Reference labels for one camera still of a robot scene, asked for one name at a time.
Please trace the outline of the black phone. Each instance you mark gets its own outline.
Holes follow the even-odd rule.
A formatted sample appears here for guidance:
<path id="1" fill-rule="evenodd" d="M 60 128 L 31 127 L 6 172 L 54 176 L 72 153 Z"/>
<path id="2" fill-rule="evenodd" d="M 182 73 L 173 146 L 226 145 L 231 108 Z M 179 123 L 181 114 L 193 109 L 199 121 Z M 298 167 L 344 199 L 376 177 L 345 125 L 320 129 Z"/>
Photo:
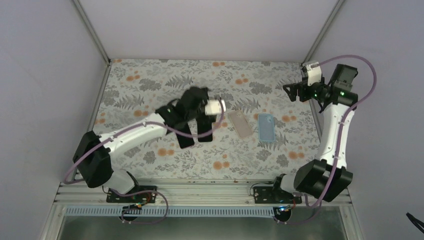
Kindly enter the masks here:
<path id="1" fill-rule="evenodd" d="M 179 147 L 181 149 L 190 148 L 195 144 L 194 139 L 191 137 L 191 130 L 189 127 L 189 124 L 187 122 L 183 122 L 175 127 L 176 130 L 179 132 L 182 132 L 183 134 L 189 135 L 189 137 L 180 135 L 179 133 L 175 133 L 177 137 L 177 141 L 179 144 Z"/>
<path id="2" fill-rule="evenodd" d="M 201 115 L 196 119 L 197 123 L 197 134 L 201 135 L 206 132 L 209 132 L 212 129 L 213 123 L 215 122 L 216 118 L 214 116 L 210 115 Z M 200 143 L 209 143 L 213 141 L 213 134 L 209 134 L 204 137 L 198 137 L 197 140 Z"/>

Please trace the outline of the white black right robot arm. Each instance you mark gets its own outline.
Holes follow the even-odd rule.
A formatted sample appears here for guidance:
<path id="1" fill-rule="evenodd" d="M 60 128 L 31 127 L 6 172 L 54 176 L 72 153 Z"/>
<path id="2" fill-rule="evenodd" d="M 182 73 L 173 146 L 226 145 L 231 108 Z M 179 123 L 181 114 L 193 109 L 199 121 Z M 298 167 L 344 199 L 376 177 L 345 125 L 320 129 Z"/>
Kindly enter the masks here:
<path id="1" fill-rule="evenodd" d="M 310 61 L 301 66 L 301 82 L 283 86 L 292 102 L 316 100 L 324 125 L 314 159 L 296 174 L 282 173 L 275 178 L 270 191 L 274 202 L 292 200 L 295 192 L 331 202 L 352 182 L 353 173 L 347 171 L 346 145 L 354 105 L 358 102 L 358 95 L 351 91 L 357 74 L 355 67 L 337 64 L 329 83 L 325 83 L 318 62 Z"/>

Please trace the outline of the light blue phone case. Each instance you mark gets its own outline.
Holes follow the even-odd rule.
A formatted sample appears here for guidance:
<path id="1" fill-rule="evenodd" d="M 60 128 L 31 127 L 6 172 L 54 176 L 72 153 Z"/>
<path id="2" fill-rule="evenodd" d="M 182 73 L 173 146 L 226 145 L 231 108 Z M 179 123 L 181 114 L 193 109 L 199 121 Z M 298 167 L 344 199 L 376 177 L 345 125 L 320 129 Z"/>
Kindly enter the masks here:
<path id="1" fill-rule="evenodd" d="M 261 142 L 271 143 L 276 140 L 274 117 L 272 114 L 259 114 L 257 124 L 258 138 Z"/>

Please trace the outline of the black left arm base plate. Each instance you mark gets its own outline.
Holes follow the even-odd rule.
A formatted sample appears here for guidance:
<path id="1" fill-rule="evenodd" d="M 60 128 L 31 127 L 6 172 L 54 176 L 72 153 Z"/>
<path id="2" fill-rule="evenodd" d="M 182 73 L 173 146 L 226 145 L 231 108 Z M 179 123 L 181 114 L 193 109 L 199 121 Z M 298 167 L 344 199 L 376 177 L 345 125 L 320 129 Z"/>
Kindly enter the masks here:
<path id="1" fill-rule="evenodd" d="M 132 189 L 128 194 L 134 194 L 140 191 L 156 191 L 157 186 L 155 185 L 141 185 L 136 186 L 135 189 Z M 113 192 L 112 190 L 108 190 L 106 202 L 107 203 L 129 203 L 129 204 L 136 204 L 136 203 L 142 203 L 145 204 L 148 201 L 148 203 L 155 203 L 156 201 L 156 194 L 152 192 L 145 192 L 143 194 L 134 194 L 131 196 L 120 196 Z"/>

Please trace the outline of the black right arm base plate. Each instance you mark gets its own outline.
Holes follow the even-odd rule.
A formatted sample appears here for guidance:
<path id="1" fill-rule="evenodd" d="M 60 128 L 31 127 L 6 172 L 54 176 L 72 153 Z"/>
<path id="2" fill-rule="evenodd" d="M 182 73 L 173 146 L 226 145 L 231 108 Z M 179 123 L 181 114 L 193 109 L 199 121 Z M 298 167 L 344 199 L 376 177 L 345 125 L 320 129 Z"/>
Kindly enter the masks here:
<path id="1" fill-rule="evenodd" d="M 294 196 L 292 193 L 274 189 L 272 186 L 254 186 L 252 195 L 256 204 L 301 204 L 302 198 Z"/>

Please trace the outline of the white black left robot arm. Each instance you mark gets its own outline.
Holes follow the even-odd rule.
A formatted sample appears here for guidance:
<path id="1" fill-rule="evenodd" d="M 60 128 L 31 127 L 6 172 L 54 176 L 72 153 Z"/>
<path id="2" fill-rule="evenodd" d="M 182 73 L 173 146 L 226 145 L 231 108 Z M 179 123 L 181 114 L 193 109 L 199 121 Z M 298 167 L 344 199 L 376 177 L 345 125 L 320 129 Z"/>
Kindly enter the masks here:
<path id="1" fill-rule="evenodd" d="M 207 110 L 208 93 L 207 87 L 192 86 L 180 98 L 127 127 L 99 135 L 92 130 L 86 132 L 73 157 L 83 181 L 89 188 L 107 187 L 117 191 L 124 201 L 134 202 L 140 191 L 137 180 L 128 171 L 114 170 L 112 159 L 173 130 L 181 149 L 191 147 L 195 144 L 188 124 L 191 120 L 197 122 L 199 142 L 212 141 L 212 122 L 216 117 Z"/>

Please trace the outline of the beige phone case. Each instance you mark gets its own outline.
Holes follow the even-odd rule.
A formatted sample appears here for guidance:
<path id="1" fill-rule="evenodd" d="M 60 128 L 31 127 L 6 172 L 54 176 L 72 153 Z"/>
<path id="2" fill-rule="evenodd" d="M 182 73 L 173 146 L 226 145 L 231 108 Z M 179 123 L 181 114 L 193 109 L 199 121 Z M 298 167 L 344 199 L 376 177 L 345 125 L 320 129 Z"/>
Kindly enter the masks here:
<path id="1" fill-rule="evenodd" d="M 253 134 L 253 130 L 241 110 L 235 110 L 228 114 L 228 117 L 233 124 L 234 130 L 237 135 L 241 138 L 250 137 Z"/>

